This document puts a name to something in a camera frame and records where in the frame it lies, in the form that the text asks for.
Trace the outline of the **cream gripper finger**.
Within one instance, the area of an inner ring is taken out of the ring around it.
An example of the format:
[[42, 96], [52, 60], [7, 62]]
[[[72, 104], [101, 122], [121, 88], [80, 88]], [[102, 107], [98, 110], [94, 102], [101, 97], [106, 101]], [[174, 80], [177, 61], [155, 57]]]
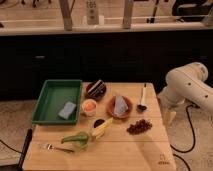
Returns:
[[164, 118], [164, 125], [169, 126], [172, 123], [172, 121], [174, 120], [175, 116], [176, 116], [175, 111], [167, 112], [165, 115], [165, 118]]

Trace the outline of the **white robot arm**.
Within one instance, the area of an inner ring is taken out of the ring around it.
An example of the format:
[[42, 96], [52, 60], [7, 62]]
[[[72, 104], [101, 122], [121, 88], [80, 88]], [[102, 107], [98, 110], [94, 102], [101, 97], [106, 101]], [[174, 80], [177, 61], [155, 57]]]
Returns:
[[157, 95], [165, 126], [175, 118], [174, 108], [185, 100], [213, 114], [213, 88], [205, 84], [207, 78], [208, 69], [200, 62], [174, 68], [166, 74], [166, 86]]

